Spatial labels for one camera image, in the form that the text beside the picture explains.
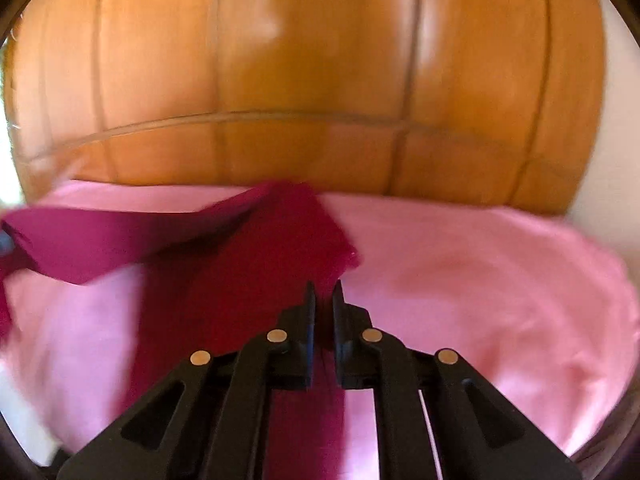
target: maroon fabric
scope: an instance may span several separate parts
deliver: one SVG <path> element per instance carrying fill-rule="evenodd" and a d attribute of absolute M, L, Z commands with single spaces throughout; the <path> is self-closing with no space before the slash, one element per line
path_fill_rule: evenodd
<path fill-rule="evenodd" d="M 283 308 L 300 303 L 309 280 L 328 298 L 340 275 L 358 264 L 354 247 L 312 190 L 288 183 L 260 186 L 195 213 L 23 209 L 7 215 L 2 228 L 16 244 L 11 257 L 0 259 L 2 279 L 28 268 L 85 283 L 131 262 L 146 263 L 138 346 L 122 409 L 194 350 L 235 351 L 273 327 Z M 1 293 L 5 335 L 10 316 Z M 330 316 L 327 306 L 320 302 L 321 318 Z M 343 403 L 332 360 L 318 349 L 310 394 L 274 396 L 270 478 L 336 475 Z"/>

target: magenta fabric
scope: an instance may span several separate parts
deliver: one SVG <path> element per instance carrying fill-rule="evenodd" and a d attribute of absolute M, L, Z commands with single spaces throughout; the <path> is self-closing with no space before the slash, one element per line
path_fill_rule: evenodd
<path fill-rule="evenodd" d="M 272 328 L 283 308 L 302 301 L 308 281 L 315 283 L 321 298 L 327 297 L 340 275 L 358 263 L 354 247 L 312 190 L 286 183 L 260 186 L 193 213 L 40 206 L 8 214 L 2 226 L 17 245 L 19 258 L 14 257 L 14 262 L 20 262 L 7 266 L 9 271 L 22 267 L 76 284 L 102 279 L 115 286 L 102 289 L 108 294 L 102 299 L 104 309 L 118 302 L 123 286 L 125 294 L 130 290 L 127 283 L 132 283 L 132 269 L 137 279 L 142 278 L 135 285 L 136 315 L 128 318 L 129 330 L 135 321 L 138 326 L 135 343 L 129 346 L 133 357 L 128 386 L 120 389 L 124 394 L 120 401 L 113 395 L 108 399 L 107 419 L 129 406 L 193 351 L 235 351 L 252 336 Z M 138 267 L 127 268 L 136 262 L 140 262 Z M 63 321 L 75 323 L 72 312 L 69 314 Z M 84 352 L 75 359 L 89 357 Z M 92 366 L 101 367 L 110 359 L 110 355 L 102 355 Z M 61 384 L 66 378 L 69 387 L 79 386 L 66 375 L 62 375 Z M 120 379 L 126 381 L 126 375 Z M 71 392 L 77 402 L 83 402 L 92 387 L 80 386 Z M 315 432 L 325 451 L 321 461 L 311 470 L 302 456 L 288 456 L 283 476 L 282 462 L 274 463 L 271 458 L 269 468 L 278 478 L 330 478 L 326 472 L 340 462 L 343 448 L 339 439 L 342 397 L 337 388 L 321 388 L 308 397 L 294 396 L 303 400 L 294 400 L 289 406 L 287 394 L 276 396 L 275 428 L 312 418 L 319 413 L 318 406 L 320 410 L 322 405 L 338 407 L 337 422 L 321 424 Z M 100 395 L 98 399 L 106 400 Z M 53 421 L 54 430 L 59 423 Z M 57 433 L 72 450 L 91 437 L 81 434 L 73 438 L 64 430 Z M 286 450 L 298 443 L 289 437 L 285 431 L 272 431 L 268 455 L 286 456 Z"/>
<path fill-rule="evenodd" d="M 183 212 L 239 192 L 71 182 L 43 205 Z M 615 254 L 561 219 L 507 208 L 334 193 L 321 201 L 362 258 L 342 277 L 345 296 L 375 325 L 421 351 L 457 348 L 569 454 L 597 431 L 638 358 L 636 292 Z M 84 286 L 31 271 L 6 280 L 15 320 L 6 362 L 71 448 L 120 409 L 153 264 L 130 264 Z M 170 338 L 159 331 L 158 340 Z M 311 397 L 275 399 L 272 429 L 296 452 L 271 449 L 272 463 L 298 462 L 272 476 L 309 478 L 297 468 L 304 462 L 318 478 L 377 478 L 370 392 L 339 397 L 331 355 L 320 352 L 318 366 Z M 300 418 L 308 398 L 314 410 Z"/>

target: triangular cutout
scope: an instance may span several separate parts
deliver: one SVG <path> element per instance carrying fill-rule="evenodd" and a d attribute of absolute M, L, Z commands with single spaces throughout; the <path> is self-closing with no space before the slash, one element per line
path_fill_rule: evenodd
<path fill-rule="evenodd" d="M 490 448 L 497 449 L 524 436 L 524 430 L 496 408 L 471 380 L 466 380 L 464 385 L 482 435 Z"/>
<path fill-rule="evenodd" d="M 158 449 L 183 391 L 183 383 L 171 384 L 122 428 L 121 436 L 145 449 Z"/>

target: metal pin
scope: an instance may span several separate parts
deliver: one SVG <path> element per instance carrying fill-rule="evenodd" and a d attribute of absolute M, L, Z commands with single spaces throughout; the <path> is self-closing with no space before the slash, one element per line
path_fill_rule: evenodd
<path fill-rule="evenodd" d="M 267 341 L 270 343 L 284 343 L 286 340 L 287 333 L 279 328 L 275 328 L 267 334 Z"/>
<path fill-rule="evenodd" d="M 189 360 L 191 361 L 191 364 L 194 366 L 202 366 L 207 364 L 209 361 L 211 361 L 211 354 L 206 350 L 198 350 L 197 352 L 194 352 L 193 354 L 191 354 L 191 357 Z"/>
<path fill-rule="evenodd" d="M 362 338 L 367 343 L 379 343 L 382 340 L 382 332 L 377 328 L 367 328 L 362 332 Z"/>
<path fill-rule="evenodd" d="M 446 365 L 454 365 L 458 362 L 458 354 L 453 350 L 446 348 L 438 352 L 438 359 Z"/>

